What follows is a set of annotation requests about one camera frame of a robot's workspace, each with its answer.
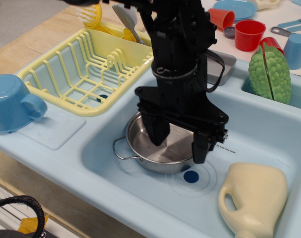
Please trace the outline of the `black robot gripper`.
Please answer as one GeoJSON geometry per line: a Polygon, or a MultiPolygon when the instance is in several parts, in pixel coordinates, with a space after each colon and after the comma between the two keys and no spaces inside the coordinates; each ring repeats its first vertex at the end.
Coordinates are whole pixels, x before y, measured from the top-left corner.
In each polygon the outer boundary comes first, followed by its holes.
{"type": "Polygon", "coordinates": [[[207,85],[207,64],[196,63],[186,70],[168,70],[152,65],[156,86],[135,89],[138,109],[151,142],[159,146],[170,133],[170,124],[193,132],[195,164],[203,164],[217,143],[227,136],[228,115],[207,97],[217,85],[207,85]]]}

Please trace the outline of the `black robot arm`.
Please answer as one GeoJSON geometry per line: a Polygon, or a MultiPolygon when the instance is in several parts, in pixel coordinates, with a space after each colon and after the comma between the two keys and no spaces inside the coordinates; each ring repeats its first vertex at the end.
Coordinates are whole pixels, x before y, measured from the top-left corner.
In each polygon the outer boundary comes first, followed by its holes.
{"type": "Polygon", "coordinates": [[[224,142],[229,118],[212,104],[207,94],[207,60],[223,60],[210,46],[215,44],[216,25],[199,0],[125,0],[140,13],[151,39],[155,87],[138,87],[138,109],[155,145],[160,145],[174,124],[193,132],[192,155],[205,162],[216,143],[224,142]]]}

